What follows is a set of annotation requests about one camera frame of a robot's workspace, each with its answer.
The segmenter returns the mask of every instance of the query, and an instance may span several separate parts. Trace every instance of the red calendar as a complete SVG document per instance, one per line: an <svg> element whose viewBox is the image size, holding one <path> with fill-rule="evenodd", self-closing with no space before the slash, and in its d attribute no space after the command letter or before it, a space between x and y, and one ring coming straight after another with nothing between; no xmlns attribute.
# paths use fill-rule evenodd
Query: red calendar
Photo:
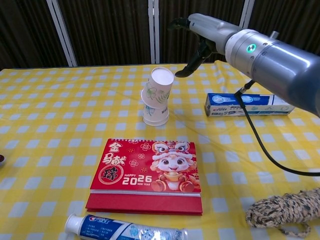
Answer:
<svg viewBox="0 0 320 240"><path fill-rule="evenodd" d="M195 144L108 139L86 208L91 212L201 215Z"/></svg>

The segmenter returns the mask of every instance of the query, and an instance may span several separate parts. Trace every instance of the green indicator light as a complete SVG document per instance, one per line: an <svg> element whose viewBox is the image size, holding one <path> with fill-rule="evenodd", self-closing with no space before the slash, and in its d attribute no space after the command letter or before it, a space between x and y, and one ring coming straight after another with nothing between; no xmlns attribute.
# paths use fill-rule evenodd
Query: green indicator light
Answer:
<svg viewBox="0 0 320 240"><path fill-rule="evenodd" d="M257 45L255 45L254 43L250 44L249 46L246 47L246 52L247 53L253 53L257 48Z"/></svg>

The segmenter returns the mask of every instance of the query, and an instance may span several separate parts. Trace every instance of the braided rope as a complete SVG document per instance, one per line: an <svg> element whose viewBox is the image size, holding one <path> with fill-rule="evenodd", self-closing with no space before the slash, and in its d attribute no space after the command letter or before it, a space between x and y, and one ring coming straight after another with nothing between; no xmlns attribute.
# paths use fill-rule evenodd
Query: braided rope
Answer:
<svg viewBox="0 0 320 240"><path fill-rule="evenodd" d="M307 222L316 218L320 218L320 187L259 200L245 215L245 221L253 228L278 228L283 234L298 238L310 233ZM302 224L304 230L295 233L281 228L288 223Z"/></svg>

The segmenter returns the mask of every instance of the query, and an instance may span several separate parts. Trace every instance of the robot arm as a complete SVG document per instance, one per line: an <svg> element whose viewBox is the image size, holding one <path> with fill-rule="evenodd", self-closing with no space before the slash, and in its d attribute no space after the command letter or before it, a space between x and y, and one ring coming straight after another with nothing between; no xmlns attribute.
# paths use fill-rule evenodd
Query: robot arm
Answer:
<svg viewBox="0 0 320 240"><path fill-rule="evenodd" d="M200 45L191 62L175 75L191 75L211 53L227 62L287 103L320 117L320 57L255 30L191 14L169 29L185 28L199 36Z"/></svg>

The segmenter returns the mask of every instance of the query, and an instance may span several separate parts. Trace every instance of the white paper cup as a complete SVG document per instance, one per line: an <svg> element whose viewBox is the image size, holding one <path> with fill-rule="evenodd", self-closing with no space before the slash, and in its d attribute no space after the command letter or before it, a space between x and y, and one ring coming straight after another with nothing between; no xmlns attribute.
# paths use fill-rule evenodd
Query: white paper cup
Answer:
<svg viewBox="0 0 320 240"><path fill-rule="evenodd" d="M174 79L175 75L169 69L165 67L154 68L141 92L142 100L154 109L163 108L168 104Z"/></svg>
<svg viewBox="0 0 320 240"><path fill-rule="evenodd" d="M153 108L143 104L143 118L149 122L161 122L169 116L168 106Z"/></svg>
<svg viewBox="0 0 320 240"><path fill-rule="evenodd" d="M145 117L143 117L143 121L144 121L146 124L148 124L148 125L150 125L150 126L154 126L154 127L156 127L156 126L161 126L161 125L167 123L167 122L168 122L168 119L169 119L169 115L168 115L165 119L163 119L163 120L161 120L161 121L149 121L149 120L145 119Z"/></svg>

